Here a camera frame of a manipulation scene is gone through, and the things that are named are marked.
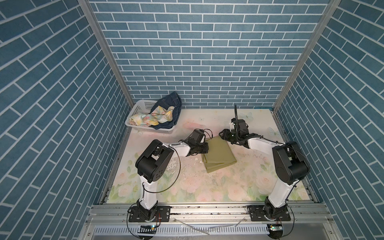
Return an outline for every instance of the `white arm segment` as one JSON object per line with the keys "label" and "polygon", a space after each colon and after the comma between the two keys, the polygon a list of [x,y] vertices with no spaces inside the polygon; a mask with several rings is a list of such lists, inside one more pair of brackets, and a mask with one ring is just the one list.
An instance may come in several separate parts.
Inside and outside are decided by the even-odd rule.
{"label": "white arm segment", "polygon": [[[164,146],[166,147],[172,147],[174,148],[177,153],[174,151],[172,158],[177,157],[177,154],[179,154],[179,157],[185,157],[188,155],[190,151],[190,146],[186,144],[185,142],[176,142],[176,143],[163,143]],[[157,202],[157,197],[156,193],[151,193],[151,192],[157,192],[157,181],[148,183],[147,179],[144,176],[140,176],[141,180],[141,185],[145,187],[147,191],[144,191],[144,189],[141,189],[141,195],[142,196],[139,199],[140,204],[145,208],[145,209],[151,209]]]}
{"label": "white arm segment", "polygon": [[277,178],[275,186],[273,187],[271,194],[268,196],[272,205],[276,208],[284,206],[293,186],[295,186],[298,182],[299,180],[295,181],[292,185],[288,185],[287,183],[281,181],[280,178]]}
{"label": "white arm segment", "polygon": [[[273,143],[258,137],[254,137],[248,140],[248,146],[250,149],[259,150],[266,154],[273,156],[272,148],[281,144]],[[299,182],[295,181],[292,185],[288,185],[280,178],[277,178],[275,186],[271,194],[268,196],[269,201],[276,208],[282,207],[286,204],[285,200],[288,198],[292,191],[292,188]]]}

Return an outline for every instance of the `vent grille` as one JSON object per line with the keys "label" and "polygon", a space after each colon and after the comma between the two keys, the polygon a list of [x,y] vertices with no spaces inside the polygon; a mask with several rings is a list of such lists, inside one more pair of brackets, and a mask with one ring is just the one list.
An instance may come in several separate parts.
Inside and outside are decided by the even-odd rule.
{"label": "vent grille", "polygon": [[[269,234],[266,224],[241,224],[235,226],[223,226],[212,224],[196,224],[194,228],[209,233],[210,235],[254,235],[254,234]],[[153,236],[151,233],[145,233],[150,231],[149,229],[140,228],[139,225],[130,225],[129,229],[135,235],[138,232],[140,236]],[[94,229],[94,235],[130,235],[128,229],[124,225],[98,225]],[[156,236],[158,237],[170,237],[170,236],[200,236],[205,235],[202,232],[194,230],[183,224],[164,225],[157,228]]]}

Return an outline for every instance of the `denim jeans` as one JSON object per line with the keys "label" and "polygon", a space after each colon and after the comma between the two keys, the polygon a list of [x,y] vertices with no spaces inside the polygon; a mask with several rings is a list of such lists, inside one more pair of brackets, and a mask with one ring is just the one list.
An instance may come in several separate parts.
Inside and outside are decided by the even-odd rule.
{"label": "denim jeans", "polygon": [[159,125],[151,126],[151,127],[153,127],[154,129],[172,128],[174,125],[177,124],[177,120],[179,119],[179,116],[181,113],[181,105],[182,105],[181,99],[176,92],[172,92],[171,94],[157,101],[157,103],[152,107],[151,112],[153,112],[158,106],[161,106],[165,109],[168,109],[171,106],[174,106],[175,108],[173,109],[173,112],[172,112],[172,121],[160,123]]}

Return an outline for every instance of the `mounting plate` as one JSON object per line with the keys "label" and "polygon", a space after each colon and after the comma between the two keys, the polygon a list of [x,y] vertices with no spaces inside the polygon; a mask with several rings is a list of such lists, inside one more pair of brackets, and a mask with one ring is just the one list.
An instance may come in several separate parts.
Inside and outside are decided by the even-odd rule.
{"label": "mounting plate", "polygon": [[[156,212],[160,213],[162,222],[169,222],[170,206],[158,206],[156,209]],[[129,222],[145,222],[139,216],[139,209],[137,206],[134,206],[131,208],[131,214],[129,215],[128,221]]]}
{"label": "mounting plate", "polygon": [[[247,206],[247,210],[250,213],[251,221],[253,222],[260,222],[260,221],[271,221],[270,219],[266,218],[264,215],[263,210],[264,205],[249,205]],[[281,214],[280,217],[281,221],[290,221],[291,217],[288,212],[288,208],[285,206],[284,211]]]}

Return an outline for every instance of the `floral fabric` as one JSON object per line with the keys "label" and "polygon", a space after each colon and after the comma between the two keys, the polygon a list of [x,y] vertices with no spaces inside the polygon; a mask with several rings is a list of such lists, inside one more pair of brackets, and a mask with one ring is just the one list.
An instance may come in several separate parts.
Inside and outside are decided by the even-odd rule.
{"label": "floral fabric", "polygon": [[[239,118],[245,119],[250,132],[283,141],[272,115],[267,109],[239,109]],[[121,159],[107,203],[133,203],[140,197],[140,178],[135,168],[136,159],[153,139],[172,143],[185,139],[195,128],[209,128],[216,136],[228,128],[233,117],[229,109],[185,109],[173,134],[158,134],[132,130]],[[207,173],[201,154],[181,157],[179,179],[168,191],[157,194],[159,202],[237,202],[264,201],[277,180],[273,156],[229,144],[237,163]],[[179,171],[179,160],[171,159],[157,190],[171,185]],[[309,200],[300,182],[290,200]]]}

